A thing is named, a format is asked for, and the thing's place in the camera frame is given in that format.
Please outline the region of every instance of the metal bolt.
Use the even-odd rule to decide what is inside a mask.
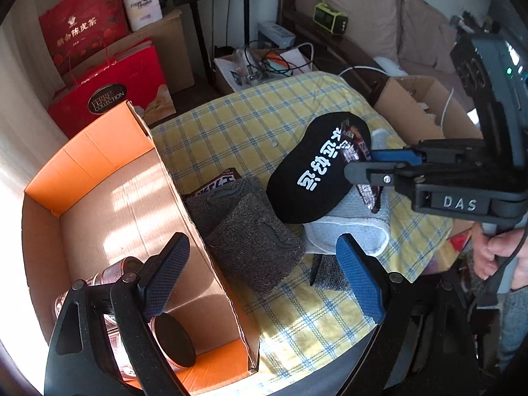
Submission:
[[[399,272],[391,272],[389,274],[389,280],[393,283],[400,284],[403,281],[403,275]]]
[[[124,276],[122,276],[122,280],[125,283],[132,283],[137,278],[137,274],[135,272],[127,272]]]
[[[84,281],[83,280],[75,280],[73,284],[71,285],[71,288],[73,290],[80,290],[84,287]]]
[[[445,290],[446,292],[451,292],[453,290],[453,285],[447,280],[442,280],[440,282],[440,285],[443,288],[443,290]]]

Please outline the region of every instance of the yellow plaid tablecloth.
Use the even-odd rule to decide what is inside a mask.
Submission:
[[[235,167],[267,186],[271,173],[302,139],[308,124],[329,112],[361,117],[370,131],[391,133],[389,148],[405,144],[345,81],[315,72],[275,81],[204,104],[152,130],[178,191],[187,194]],[[447,239],[452,220],[419,215],[390,193],[391,240],[378,258],[387,271],[414,281]],[[257,374],[208,394],[271,394],[327,365],[375,326],[352,292],[310,287],[311,255],[270,296],[239,289],[246,312],[261,328]]]

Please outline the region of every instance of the black pole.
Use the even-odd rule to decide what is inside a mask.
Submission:
[[[244,0],[244,44],[249,46],[249,0]]]
[[[193,13],[194,29],[196,30],[196,36],[198,38],[198,45],[200,46],[200,52],[202,54],[203,68],[205,69],[205,76],[210,85],[215,84],[215,78],[209,64],[209,55],[207,53],[207,47],[205,46],[205,39],[203,38],[202,23],[200,22],[200,12],[198,11],[198,3],[191,1],[189,3],[191,11]]]

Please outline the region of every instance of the person's hand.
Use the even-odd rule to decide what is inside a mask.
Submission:
[[[475,223],[472,228],[474,271],[482,280],[487,280],[497,272],[495,255],[509,258],[518,246],[524,229],[514,229],[489,238],[484,235],[482,225]],[[528,240],[517,255],[519,262],[513,274],[511,288],[521,289],[528,285]]]

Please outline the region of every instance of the red gift box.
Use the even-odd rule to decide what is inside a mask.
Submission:
[[[129,34],[123,0],[62,0],[39,22],[61,75]]]
[[[48,113],[71,139],[117,104],[130,100],[147,124],[176,112],[150,39],[114,55],[56,92]]]

